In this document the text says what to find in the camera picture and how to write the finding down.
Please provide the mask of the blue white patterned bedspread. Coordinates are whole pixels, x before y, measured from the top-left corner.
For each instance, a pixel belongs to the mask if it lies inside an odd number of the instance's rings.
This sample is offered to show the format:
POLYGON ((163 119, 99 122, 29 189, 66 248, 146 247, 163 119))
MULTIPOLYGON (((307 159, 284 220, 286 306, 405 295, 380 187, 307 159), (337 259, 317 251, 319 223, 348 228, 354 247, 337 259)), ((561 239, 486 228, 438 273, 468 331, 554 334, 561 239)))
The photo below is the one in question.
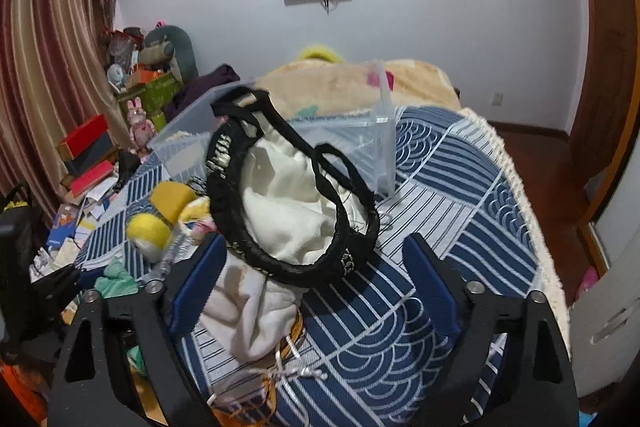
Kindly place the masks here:
POLYGON ((265 381, 227 355, 203 325, 179 350, 216 407, 243 426, 405 426, 434 389, 460 327, 433 267, 522 298, 538 259, 488 135, 446 110, 410 107, 397 123, 397 193, 378 206, 380 247, 356 271, 328 277, 302 300, 300 355, 321 378, 265 381))

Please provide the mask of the clear plastic storage bin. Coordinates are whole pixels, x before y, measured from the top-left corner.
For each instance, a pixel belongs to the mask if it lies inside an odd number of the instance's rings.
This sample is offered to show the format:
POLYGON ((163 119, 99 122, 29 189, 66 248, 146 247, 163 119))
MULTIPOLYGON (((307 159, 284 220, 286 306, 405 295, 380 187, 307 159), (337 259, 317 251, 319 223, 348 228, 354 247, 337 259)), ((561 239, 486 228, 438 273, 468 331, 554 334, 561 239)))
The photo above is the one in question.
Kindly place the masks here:
MULTIPOLYGON (((395 109, 390 103, 383 63, 378 70, 381 101, 363 112, 286 119, 311 145, 330 143, 359 170, 370 190, 380 197, 395 191, 395 109)), ((173 119, 149 144, 168 176, 184 182, 204 173, 208 141, 220 120, 212 104, 228 92, 257 89, 255 80, 237 81, 210 89, 173 119)))

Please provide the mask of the grey green neck pillow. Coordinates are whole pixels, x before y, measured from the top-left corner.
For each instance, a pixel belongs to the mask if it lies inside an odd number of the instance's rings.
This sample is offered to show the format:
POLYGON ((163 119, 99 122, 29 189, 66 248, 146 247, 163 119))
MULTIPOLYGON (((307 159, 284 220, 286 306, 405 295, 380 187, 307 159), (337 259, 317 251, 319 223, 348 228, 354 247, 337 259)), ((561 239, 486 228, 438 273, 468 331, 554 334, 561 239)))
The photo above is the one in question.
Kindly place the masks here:
POLYGON ((188 84, 198 78, 192 41, 189 35, 175 25, 157 26, 144 37, 144 50, 152 51, 161 63, 167 63, 171 74, 188 84))

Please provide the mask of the yellow fuzzy plush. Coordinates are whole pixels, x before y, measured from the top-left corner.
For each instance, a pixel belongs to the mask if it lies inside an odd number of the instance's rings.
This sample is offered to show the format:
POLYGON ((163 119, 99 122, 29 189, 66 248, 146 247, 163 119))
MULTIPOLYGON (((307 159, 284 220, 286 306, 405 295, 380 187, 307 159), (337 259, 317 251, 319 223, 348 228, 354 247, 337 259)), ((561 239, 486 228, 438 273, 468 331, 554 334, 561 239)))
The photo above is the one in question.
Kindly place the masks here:
POLYGON ((343 62, 343 59, 332 49, 321 44, 313 44, 303 48, 298 56, 299 61, 317 60, 337 64, 343 62))

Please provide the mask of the yellow felt ball toy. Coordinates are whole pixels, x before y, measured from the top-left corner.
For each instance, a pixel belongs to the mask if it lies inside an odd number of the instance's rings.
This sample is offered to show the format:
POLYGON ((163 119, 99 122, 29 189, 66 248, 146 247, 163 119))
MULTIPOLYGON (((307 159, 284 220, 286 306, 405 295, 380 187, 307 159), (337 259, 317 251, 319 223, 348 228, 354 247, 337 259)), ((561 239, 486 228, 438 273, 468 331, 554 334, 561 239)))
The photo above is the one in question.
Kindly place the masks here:
POLYGON ((161 217, 146 212, 132 217, 126 226, 129 242, 152 263, 163 258, 171 233, 172 228, 161 217))

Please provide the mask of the yellow sponge block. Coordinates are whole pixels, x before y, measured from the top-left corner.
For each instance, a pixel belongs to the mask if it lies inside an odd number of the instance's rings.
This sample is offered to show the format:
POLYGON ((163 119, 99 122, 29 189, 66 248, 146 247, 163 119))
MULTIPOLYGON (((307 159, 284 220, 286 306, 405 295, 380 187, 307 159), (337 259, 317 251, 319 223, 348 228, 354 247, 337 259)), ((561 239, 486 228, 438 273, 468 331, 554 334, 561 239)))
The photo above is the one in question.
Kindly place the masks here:
POLYGON ((208 198, 198 196, 190 186, 175 181, 157 184, 150 202, 171 225, 198 221, 209 215, 208 198))

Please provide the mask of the dark purple clothing pile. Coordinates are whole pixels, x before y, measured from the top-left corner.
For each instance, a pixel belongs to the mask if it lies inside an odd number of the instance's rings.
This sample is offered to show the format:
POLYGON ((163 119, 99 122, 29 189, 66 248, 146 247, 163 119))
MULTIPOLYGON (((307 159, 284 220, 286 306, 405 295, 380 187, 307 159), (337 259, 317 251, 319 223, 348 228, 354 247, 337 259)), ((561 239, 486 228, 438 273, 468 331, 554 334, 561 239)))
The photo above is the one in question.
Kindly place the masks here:
POLYGON ((218 66, 213 72, 200 76, 188 84, 185 84, 162 107, 167 124, 180 115, 189 105, 210 89, 218 88, 224 84, 240 81, 240 76, 228 64, 218 66))

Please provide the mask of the red flat box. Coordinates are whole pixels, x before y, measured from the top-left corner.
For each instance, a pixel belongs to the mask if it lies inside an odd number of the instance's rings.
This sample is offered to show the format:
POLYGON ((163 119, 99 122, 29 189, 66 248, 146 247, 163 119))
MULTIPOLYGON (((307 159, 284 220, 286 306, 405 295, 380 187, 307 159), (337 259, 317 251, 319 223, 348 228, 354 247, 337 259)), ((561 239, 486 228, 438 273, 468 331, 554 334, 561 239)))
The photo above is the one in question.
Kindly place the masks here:
POLYGON ((102 114, 92 116, 58 143, 56 146, 58 156, 62 161, 76 159, 107 131, 108 124, 105 116, 102 114))

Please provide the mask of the brown wooden door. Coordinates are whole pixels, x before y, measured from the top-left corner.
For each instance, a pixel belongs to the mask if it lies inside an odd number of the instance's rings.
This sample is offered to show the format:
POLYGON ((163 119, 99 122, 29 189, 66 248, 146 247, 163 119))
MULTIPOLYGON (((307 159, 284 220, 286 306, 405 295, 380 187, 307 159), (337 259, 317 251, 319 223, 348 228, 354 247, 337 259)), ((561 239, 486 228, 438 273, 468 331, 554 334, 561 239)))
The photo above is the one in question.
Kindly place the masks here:
POLYGON ((626 168, 637 132, 637 0, 588 0, 588 49, 570 153, 578 179, 600 184, 583 225, 597 221, 626 168))

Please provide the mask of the pink rabbit figure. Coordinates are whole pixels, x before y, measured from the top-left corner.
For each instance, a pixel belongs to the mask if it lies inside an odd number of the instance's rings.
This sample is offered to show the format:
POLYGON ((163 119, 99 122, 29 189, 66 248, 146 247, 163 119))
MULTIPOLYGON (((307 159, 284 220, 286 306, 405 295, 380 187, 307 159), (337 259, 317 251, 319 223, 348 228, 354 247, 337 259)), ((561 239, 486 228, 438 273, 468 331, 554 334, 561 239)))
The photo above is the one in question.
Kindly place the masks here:
POLYGON ((146 115, 141 98, 136 96, 127 102, 127 121, 129 136, 138 152, 144 152, 146 146, 156 135, 153 121, 146 115))

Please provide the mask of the green cardboard box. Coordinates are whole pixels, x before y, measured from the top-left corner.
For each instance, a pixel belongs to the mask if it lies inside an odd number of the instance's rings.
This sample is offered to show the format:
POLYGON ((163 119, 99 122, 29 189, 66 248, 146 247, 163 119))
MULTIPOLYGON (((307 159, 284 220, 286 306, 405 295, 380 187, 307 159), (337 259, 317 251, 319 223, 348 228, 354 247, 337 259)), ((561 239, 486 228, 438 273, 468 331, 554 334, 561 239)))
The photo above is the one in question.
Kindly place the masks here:
POLYGON ((168 72, 149 83, 139 83, 130 90, 122 92, 116 96, 116 101, 124 118, 128 115, 127 102, 133 102, 135 98, 140 98, 146 115, 154 117, 181 89, 182 83, 168 72))

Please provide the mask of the white drawstring cloth bag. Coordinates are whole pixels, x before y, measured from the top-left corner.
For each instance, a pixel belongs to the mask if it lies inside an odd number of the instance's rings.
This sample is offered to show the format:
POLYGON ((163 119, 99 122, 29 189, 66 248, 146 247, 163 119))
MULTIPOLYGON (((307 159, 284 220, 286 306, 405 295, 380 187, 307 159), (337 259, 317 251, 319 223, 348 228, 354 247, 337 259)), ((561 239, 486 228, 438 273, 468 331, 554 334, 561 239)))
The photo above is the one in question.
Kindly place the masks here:
POLYGON ((282 285, 229 255, 209 294, 200 323, 240 369, 213 387, 207 403, 249 378, 282 381, 292 377, 326 381, 300 354, 293 329, 305 291, 282 285))

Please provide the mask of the striped brown curtain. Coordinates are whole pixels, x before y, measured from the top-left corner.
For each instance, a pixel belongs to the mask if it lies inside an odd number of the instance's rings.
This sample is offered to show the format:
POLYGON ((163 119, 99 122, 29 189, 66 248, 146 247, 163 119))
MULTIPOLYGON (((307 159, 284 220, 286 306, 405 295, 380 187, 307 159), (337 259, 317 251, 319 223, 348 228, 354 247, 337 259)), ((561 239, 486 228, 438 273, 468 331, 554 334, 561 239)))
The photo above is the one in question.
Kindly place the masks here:
POLYGON ((1 0, 1 187, 27 182, 47 217, 63 197, 66 135, 102 115, 130 143, 105 72, 114 15, 115 0, 1 0))

